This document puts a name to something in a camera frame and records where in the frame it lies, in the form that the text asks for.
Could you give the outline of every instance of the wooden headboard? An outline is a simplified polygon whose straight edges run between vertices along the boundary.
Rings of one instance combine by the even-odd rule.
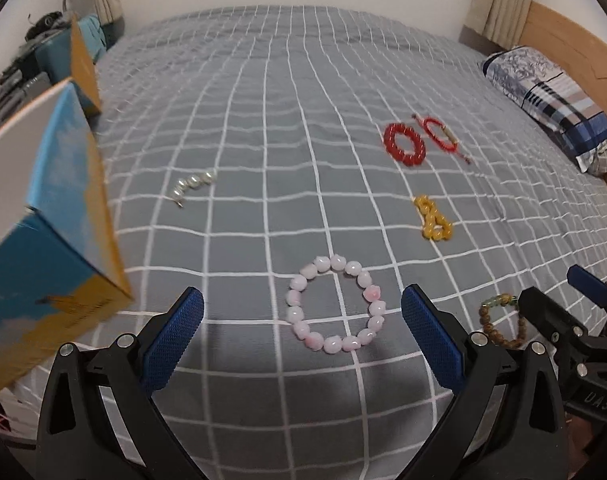
[[[560,65],[607,114],[607,44],[536,2],[530,5],[520,43]]]

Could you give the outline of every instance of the pillow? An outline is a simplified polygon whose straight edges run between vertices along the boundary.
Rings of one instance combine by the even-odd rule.
[[[607,115],[561,67],[535,48],[519,46],[488,57],[482,69],[582,173],[607,173]]]

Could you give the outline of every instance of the blue and yellow box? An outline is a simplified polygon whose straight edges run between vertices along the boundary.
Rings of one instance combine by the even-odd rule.
[[[103,181],[70,80],[0,130],[0,390],[132,300]]]

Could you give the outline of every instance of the bed sheet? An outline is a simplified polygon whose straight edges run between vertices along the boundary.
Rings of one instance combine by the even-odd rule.
[[[155,23],[101,60],[96,133],[136,298],[79,344],[108,345],[186,286],[203,291],[204,322],[154,400],[209,478],[395,478],[451,400],[401,318],[410,283],[470,331],[483,300],[531,285],[603,326],[565,273],[577,263],[607,279],[607,187],[491,86],[482,60],[370,14],[279,6]],[[425,136],[423,164],[395,163],[382,132],[413,112],[445,121],[472,164]],[[209,168],[215,185],[178,208],[178,178]],[[422,237],[420,194],[454,222],[452,240]],[[296,340],[284,295],[333,253],[369,269],[388,312],[371,345],[330,356]],[[365,327],[360,292],[344,277],[309,283],[313,330]],[[515,336],[514,312],[493,320]],[[38,406],[47,378],[48,363],[20,381],[24,400]]]

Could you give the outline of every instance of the pink beaded bracelet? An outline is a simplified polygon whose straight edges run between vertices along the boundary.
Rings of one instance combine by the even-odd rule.
[[[304,311],[301,308],[302,291],[308,285],[308,281],[314,280],[318,273],[328,270],[343,270],[347,275],[357,278],[357,285],[363,288],[363,297],[370,303],[368,313],[370,319],[368,326],[361,330],[356,336],[346,335],[341,338],[333,335],[324,338],[319,332],[311,332],[310,326],[304,321]],[[385,314],[385,301],[380,300],[381,289],[373,285],[373,279],[367,270],[363,270],[359,262],[347,262],[346,258],[335,254],[331,258],[328,256],[317,256],[312,264],[306,265],[299,271],[292,280],[290,280],[290,290],[286,294],[286,303],[289,308],[286,313],[286,319],[293,325],[293,332],[305,345],[314,352],[323,348],[327,354],[336,354],[340,350],[350,352],[358,350],[362,346],[369,344],[376,333],[383,326],[383,314]]]

